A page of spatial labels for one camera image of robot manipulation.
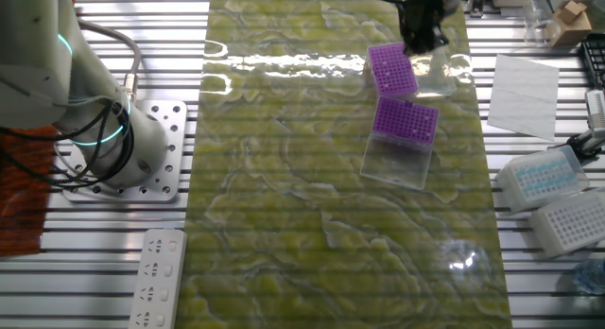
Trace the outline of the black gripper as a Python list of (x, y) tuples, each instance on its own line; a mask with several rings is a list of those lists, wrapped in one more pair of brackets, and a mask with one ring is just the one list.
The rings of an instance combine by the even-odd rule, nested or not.
[(427, 52), (424, 33), (432, 36), (428, 49), (448, 45), (447, 37), (441, 31), (445, 17), (445, 0), (403, 0), (399, 6), (400, 30), (404, 35), (404, 52), (420, 55)]

